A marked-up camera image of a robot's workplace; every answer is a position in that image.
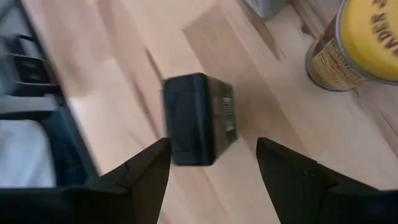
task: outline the can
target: can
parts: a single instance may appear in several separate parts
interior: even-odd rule
[[[327,90],[398,85],[398,0],[343,1],[305,63],[309,77]]]

